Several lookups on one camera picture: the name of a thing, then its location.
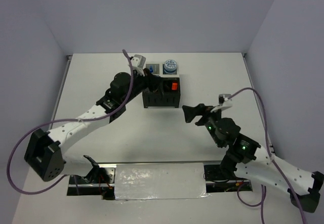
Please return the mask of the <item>orange capped black highlighter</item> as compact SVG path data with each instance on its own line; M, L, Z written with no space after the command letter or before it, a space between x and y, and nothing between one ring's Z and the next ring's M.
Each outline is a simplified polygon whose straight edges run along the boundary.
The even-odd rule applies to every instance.
M171 87L172 91L177 91L178 89L178 83L176 82L172 82L172 87Z

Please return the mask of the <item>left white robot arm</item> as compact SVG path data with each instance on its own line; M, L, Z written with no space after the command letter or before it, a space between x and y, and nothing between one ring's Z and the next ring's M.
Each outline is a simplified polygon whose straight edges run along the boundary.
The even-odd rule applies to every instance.
M24 156L28 165L45 182L63 172L67 163L64 155L75 143L93 131L112 123L126 111L126 104L145 90L155 92L162 78L149 69L142 72L120 72L95 105L72 121L48 130L32 132Z

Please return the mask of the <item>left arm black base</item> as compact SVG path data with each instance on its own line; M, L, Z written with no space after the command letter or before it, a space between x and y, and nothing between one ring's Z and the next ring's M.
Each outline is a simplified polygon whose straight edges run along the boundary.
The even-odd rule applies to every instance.
M88 197L96 196L102 200L115 200L115 170L114 167L105 168L97 175L97 178L88 180L81 176L70 176L68 181L67 196Z

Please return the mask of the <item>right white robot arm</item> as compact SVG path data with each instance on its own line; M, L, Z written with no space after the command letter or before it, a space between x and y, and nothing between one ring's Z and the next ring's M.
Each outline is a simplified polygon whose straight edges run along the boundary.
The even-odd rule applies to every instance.
M279 157L270 156L267 149L255 140L240 133L240 127L231 118L221 116L221 110L199 104L182 107L185 122L204 126L217 147L226 148L219 169L226 179L245 178L270 186L290 196L291 203L303 211L314 213L320 200L323 174L308 172L291 165Z

